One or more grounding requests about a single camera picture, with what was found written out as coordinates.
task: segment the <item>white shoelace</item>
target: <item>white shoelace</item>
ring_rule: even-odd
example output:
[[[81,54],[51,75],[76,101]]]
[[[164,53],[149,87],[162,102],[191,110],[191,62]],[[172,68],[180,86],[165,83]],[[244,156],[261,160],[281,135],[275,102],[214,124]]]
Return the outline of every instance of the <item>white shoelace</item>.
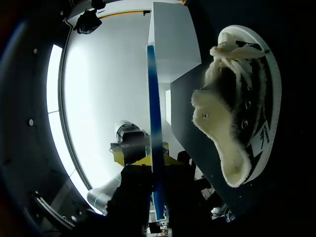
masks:
[[[240,81],[241,76],[243,76],[247,86],[251,89],[252,68],[247,59],[261,58],[265,52],[248,44],[239,47],[232,35],[223,33],[223,42],[212,47],[210,54],[214,57],[214,61],[205,74],[205,85],[218,78],[222,67],[228,67],[235,73],[237,81]]]

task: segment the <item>white wall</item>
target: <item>white wall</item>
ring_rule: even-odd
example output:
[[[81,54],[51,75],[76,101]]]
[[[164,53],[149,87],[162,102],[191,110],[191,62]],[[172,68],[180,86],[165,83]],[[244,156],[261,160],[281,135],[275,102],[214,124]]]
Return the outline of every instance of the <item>white wall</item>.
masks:
[[[93,187],[122,169],[109,152],[114,124],[126,119],[150,133],[147,56],[150,14],[102,20],[90,35],[71,34],[65,111],[75,152]]]

